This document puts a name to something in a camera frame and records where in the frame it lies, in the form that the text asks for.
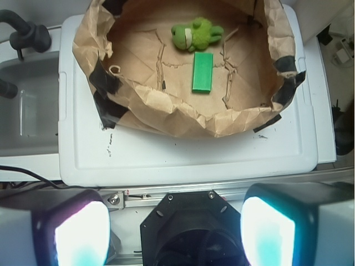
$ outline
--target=bolt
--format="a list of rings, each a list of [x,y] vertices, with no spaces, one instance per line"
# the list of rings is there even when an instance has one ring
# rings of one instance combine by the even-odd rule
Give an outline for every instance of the bolt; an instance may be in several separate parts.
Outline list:
[[[213,199],[215,197],[215,193],[213,191],[209,192],[209,198]]]
[[[118,194],[113,194],[109,197],[108,201],[112,205],[117,205],[118,203],[120,203],[120,197],[118,196]]]

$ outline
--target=green foam block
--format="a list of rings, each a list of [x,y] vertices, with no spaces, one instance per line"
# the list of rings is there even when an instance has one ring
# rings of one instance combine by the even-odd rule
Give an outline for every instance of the green foam block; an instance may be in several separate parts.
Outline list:
[[[210,93],[212,87],[213,54],[195,53],[194,76],[192,77],[193,93]]]

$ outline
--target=white container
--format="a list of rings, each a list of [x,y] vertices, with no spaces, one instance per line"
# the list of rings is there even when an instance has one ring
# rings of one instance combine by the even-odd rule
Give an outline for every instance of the white container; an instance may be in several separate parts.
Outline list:
[[[306,70],[297,18],[285,6],[296,41],[296,67]],[[290,175],[314,169],[317,139],[308,80],[282,119],[258,133],[185,140],[123,126],[102,129],[84,73],[72,53],[83,16],[62,25],[59,56],[59,163],[68,185],[145,186]]]

